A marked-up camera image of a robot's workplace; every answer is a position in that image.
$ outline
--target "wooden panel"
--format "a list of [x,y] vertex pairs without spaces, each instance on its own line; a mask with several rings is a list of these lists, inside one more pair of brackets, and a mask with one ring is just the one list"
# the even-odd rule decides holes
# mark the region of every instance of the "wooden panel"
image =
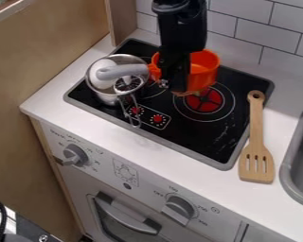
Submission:
[[18,106],[107,32],[103,0],[40,0],[0,23],[0,200],[67,242],[80,230]]
[[113,45],[117,46],[137,29],[135,0],[105,0]]

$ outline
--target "black stovetop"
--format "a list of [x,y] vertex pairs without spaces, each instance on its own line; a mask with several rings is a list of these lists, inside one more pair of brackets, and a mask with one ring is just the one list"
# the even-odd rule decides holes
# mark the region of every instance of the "black stovetop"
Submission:
[[[156,51],[156,46],[129,40],[115,53],[135,55],[150,62]],[[84,80],[66,94],[65,100],[96,115],[106,113],[101,116],[203,163],[226,170],[236,162],[248,136],[247,94],[252,90],[260,90],[268,98],[273,84],[224,66],[220,67],[217,84],[200,96],[177,97],[151,81],[138,99],[143,121],[140,130],[131,129],[121,109],[101,104]],[[127,108],[134,117],[133,106]]]

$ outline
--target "sink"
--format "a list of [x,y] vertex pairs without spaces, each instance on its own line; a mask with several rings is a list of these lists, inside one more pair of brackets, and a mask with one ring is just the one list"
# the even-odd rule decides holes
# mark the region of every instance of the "sink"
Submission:
[[279,177],[285,191],[303,204],[303,113],[279,169]]

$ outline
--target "orange pot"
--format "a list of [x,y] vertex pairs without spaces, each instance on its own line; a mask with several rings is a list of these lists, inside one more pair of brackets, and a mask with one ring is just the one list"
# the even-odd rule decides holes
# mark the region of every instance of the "orange pot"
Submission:
[[[216,82],[220,59],[218,55],[206,49],[193,52],[190,56],[191,73],[187,81],[187,93],[195,93]],[[162,76],[161,70],[157,67],[158,60],[159,53],[157,52],[152,56],[149,65],[151,78],[156,82],[159,82]]]

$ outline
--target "knob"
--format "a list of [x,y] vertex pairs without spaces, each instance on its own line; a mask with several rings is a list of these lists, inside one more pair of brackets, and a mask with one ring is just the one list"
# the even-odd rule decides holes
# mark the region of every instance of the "knob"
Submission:
[[162,209],[162,213],[179,224],[186,226],[193,218],[195,211],[193,206],[186,200],[177,196],[171,196]]
[[69,144],[62,153],[64,159],[59,161],[61,165],[83,166],[89,161],[84,150],[74,144]]

